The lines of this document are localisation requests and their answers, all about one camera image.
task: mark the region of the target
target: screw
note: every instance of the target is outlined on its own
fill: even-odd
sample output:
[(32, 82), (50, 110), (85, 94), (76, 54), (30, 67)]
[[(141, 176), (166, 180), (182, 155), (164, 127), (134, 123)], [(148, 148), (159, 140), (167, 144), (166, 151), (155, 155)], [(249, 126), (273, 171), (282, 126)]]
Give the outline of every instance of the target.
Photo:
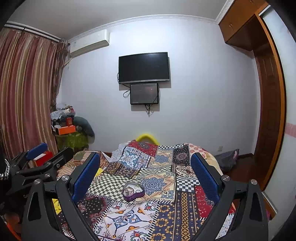
[(230, 177), (228, 175), (223, 175), (222, 179), (226, 182), (228, 182), (230, 180)]
[(257, 185), (257, 181), (256, 181), (255, 179), (252, 179), (252, 180), (251, 180), (251, 183), (252, 183), (253, 185)]
[(69, 179), (69, 175), (64, 175), (64, 176), (62, 176), (62, 180), (63, 181), (67, 181)]
[(34, 181), (34, 184), (37, 185), (37, 184), (39, 184), (40, 182), (41, 182), (41, 180), (38, 178), (38, 179), (36, 179), (36, 180)]

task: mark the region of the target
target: patchwork quilt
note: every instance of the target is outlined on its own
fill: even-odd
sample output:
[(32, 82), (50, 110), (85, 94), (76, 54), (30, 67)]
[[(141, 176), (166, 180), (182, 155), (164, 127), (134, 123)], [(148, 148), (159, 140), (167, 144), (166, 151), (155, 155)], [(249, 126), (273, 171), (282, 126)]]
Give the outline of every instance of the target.
[[(195, 152), (222, 174), (210, 153), (190, 143), (126, 143), (93, 179), (78, 208), (101, 241), (188, 241), (214, 205), (191, 168)], [(145, 196), (125, 201), (121, 192), (127, 181), (142, 184)], [(234, 212), (231, 207), (217, 238), (226, 234)], [(63, 212), (58, 222), (64, 234), (74, 239)]]

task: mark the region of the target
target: air conditioner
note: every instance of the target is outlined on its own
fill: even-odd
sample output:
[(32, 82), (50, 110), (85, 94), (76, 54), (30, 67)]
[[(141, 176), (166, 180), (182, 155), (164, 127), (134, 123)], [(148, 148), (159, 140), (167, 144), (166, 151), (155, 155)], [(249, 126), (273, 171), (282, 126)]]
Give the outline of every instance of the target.
[(95, 49), (103, 48), (109, 45), (110, 34), (107, 29), (86, 35), (71, 43), (71, 57), (77, 57), (81, 54)]

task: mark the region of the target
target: television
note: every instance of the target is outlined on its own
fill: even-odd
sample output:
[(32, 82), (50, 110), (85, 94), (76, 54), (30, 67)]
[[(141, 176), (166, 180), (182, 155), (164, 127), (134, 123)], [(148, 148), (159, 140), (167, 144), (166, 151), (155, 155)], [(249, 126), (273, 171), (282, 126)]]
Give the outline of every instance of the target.
[(169, 80), (167, 52), (142, 53), (119, 57), (119, 84)]
[(131, 84), (131, 104), (158, 104), (158, 83)]

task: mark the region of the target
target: purple tin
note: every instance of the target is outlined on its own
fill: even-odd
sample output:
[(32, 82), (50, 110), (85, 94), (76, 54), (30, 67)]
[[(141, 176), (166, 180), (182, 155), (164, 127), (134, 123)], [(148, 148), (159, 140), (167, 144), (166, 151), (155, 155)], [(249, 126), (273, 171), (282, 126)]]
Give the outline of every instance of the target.
[(122, 189), (122, 195), (124, 200), (130, 202), (138, 197), (143, 197), (145, 195), (145, 189), (139, 183), (127, 182)]

